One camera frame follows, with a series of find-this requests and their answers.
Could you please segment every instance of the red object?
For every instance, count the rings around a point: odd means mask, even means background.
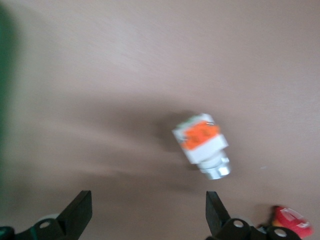
[[[295,210],[284,206],[278,206],[275,209],[272,225],[290,229],[302,239],[310,236],[314,232],[307,219]]]

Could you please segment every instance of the table surface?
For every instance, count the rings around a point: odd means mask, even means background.
[[[0,224],[22,231],[91,190],[81,239],[201,240],[206,191],[320,238],[320,1],[3,1],[19,34]],[[208,180],[171,129],[208,113],[232,172]]]

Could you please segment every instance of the orange label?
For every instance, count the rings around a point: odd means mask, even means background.
[[[184,132],[186,140],[181,145],[185,149],[193,150],[219,133],[220,128],[217,125],[210,125],[207,121],[201,121]]]

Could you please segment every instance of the green object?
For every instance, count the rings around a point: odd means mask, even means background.
[[[10,14],[0,4],[0,188],[2,187],[2,171],[4,162],[4,141],[6,130],[6,114],[12,85],[14,67],[14,51],[16,48],[16,34]]]

